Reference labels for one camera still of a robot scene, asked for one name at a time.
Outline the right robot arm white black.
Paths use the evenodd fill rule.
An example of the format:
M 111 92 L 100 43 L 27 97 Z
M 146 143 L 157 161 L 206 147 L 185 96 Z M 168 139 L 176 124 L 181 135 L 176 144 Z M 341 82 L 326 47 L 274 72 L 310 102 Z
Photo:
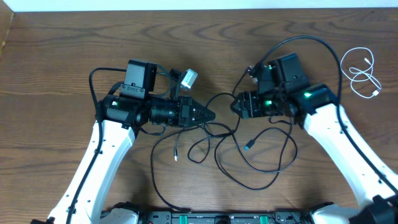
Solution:
M 312 223 L 397 223 L 397 174 L 361 137 L 325 84 L 291 91 L 245 91 L 232 102 L 231 109 L 243 119 L 292 117 L 343 174 L 358 208 L 323 205 L 310 212 Z

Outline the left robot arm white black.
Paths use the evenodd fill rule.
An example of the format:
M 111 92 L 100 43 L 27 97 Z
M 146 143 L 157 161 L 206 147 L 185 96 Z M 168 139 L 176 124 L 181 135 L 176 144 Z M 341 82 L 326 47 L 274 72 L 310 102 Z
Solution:
M 138 223 L 137 212 L 114 208 L 102 216 L 118 167 L 147 122 L 191 128 L 214 120 L 214 112 L 189 96 L 144 100 L 107 95 L 96 103 L 90 143 L 64 196 L 46 223 Z

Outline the black mounting rail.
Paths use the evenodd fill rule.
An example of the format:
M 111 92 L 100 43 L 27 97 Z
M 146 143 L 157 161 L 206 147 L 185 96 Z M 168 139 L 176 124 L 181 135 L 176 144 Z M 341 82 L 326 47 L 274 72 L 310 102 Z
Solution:
M 139 212 L 137 224 L 310 224 L 306 214 L 278 210 L 266 213 L 178 213 L 169 211 Z

